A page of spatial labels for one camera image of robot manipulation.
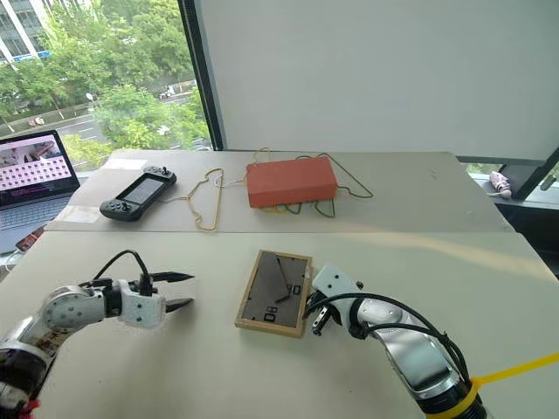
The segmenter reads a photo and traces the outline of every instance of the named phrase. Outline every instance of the window glass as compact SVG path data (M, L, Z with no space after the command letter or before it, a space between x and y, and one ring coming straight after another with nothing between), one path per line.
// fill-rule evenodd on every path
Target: window glass
M548 175L543 179L540 184L541 190L548 190L549 188L559 188L559 163L557 163L548 173Z
M498 172L502 164L495 163L463 163L466 172L471 175L489 175L491 172Z
M29 0L10 4L38 58L0 65L0 138L57 129L76 170L117 148L211 147L176 0L36 2L39 17Z

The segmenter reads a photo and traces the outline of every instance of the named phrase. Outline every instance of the laptop keyboard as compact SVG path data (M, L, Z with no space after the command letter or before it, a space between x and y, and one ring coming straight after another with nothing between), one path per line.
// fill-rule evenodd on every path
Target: laptop keyboard
M69 199L51 199L0 211L0 230L13 229L41 221L47 222L59 214L68 204Z

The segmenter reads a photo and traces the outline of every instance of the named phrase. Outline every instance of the laptop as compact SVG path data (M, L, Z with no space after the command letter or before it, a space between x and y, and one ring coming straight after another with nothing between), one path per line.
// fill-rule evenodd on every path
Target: laptop
M56 131L0 140L0 253L53 219L78 187Z

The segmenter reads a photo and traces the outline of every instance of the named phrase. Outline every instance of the sidewalk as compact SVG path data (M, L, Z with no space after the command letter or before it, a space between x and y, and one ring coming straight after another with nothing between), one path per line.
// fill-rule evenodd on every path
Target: sidewalk
M55 124L57 122L61 122L64 120L73 120L75 118L81 118L90 115L90 113L87 110L89 106L90 106L89 103L84 103L81 105L60 109L60 112L62 113L64 118L61 118L59 111L55 110L55 111L49 111L45 113L38 113L36 115L29 115L20 120L13 120L12 122L9 122L10 127L14 130L13 132L10 130L8 126L6 126L6 124L0 125L0 138L12 136L19 133L22 134L27 132L32 133L33 130L41 131L43 129L47 129L49 125ZM45 124L36 125L35 127L29 125L29 120L34 120L38 116L43 118Z

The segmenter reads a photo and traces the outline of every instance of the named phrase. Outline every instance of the wooden picture frame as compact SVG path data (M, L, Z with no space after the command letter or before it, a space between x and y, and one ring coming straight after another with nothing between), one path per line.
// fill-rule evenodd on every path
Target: wooden picture frame
M297 322L296 322L295 327L282 326L282 325L279 325L279 324L270 323L270 322L263 321L263 320L246 319L246 318L243 317L243 314L245 313L247 302L249 301L249 297L251 296L251 289L252 289L252 287L254 285L254 281L257 277L257 272L259 270L260 261L262 259L262 255L264 253L273 253L279 258L286 258L286 259L292 259L292 260L293 259L298 259L298 260L305 261L304 271L302 273L300 273L300 277L303 278L303 279L302 279L302 285L300 286L300 288L301 288L301 291L300 291L300 294L299 294L300 301L299 301L299 304L298 304L298 307L297 307ZM305 306L306 306L306 303L307 303L307 295L308 295L310 281L311 281L311 277L312 277L312 273L313 273L312 262L313 262L313 259L311 257L308 257L308 256L301 256L301 255L295 255L295 254L292 254L292 253L283 253L283 252L278 252L278 251L260 250L259 254L257 256L256 262L255 262L255 264L252 268L251 276L250 276L249 281L246 285L245 293L243 295L243 299L241 300L241 304L240 304L240 307L238 309L237 318L235 319L235 326L236 327L243 327L245 329L258 330L260 332L280 334L280 335L289 336L289 337L292 337L292 338L300 338L305 331L305 320L303 319L303 313L305 312Z

